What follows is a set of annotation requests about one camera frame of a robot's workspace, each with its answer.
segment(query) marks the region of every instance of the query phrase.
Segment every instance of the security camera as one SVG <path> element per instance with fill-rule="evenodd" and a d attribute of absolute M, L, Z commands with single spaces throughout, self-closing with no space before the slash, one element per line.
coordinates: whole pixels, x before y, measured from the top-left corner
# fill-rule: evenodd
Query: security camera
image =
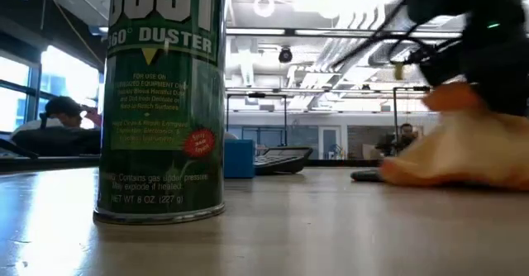
<path fill-rule="evenodd" d="M 292 51 L 290 50 L 290 47 L 283 47 L 281 48 L 281 52 L 279 53 L 279 62 L 281 63 L 288 63 L 292 61 Z"/>

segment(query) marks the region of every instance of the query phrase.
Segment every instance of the red seal sticker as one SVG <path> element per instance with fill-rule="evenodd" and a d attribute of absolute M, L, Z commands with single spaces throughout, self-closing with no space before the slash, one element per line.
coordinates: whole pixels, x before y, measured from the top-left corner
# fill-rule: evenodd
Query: red seal sticker
<path fill-rule="evenodd" d="M 194 131 L 183 144 L 183 150 L 191 157 L 208 155 L 215 147 L 215 136 L 207 129 Z"/>

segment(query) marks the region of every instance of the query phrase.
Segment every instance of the black cap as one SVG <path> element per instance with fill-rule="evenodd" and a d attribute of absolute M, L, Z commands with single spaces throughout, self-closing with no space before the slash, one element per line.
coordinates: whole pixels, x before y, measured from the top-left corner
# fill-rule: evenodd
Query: black cap
<path fill-rule="evenodd" d="M 46 103 L 46 115 L 66 114 L 70 117 L 79 116 L 81 114 L 81 105 L 69 97 L 52 98 Z"/>

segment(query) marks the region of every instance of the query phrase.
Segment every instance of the table surface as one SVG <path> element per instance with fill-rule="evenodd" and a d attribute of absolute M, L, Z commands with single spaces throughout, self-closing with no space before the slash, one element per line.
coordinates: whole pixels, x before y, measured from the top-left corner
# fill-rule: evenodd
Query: table surface
<path fill-rule="evenodd" d="M 226 181 L 226 212 L 92 219 L 94 169 L 0 177 L 0 275 L 528 275 L 529 198 L 352 183 L 350 169 Z"/>

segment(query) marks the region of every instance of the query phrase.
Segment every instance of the can label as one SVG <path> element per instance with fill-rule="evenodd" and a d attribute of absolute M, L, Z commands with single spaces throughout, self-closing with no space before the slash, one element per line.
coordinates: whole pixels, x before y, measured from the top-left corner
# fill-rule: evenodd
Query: can label
<path fill-rule="evenodd" d="M 224 0 L 112 0 L 97 210 L 222 203 Z"/>

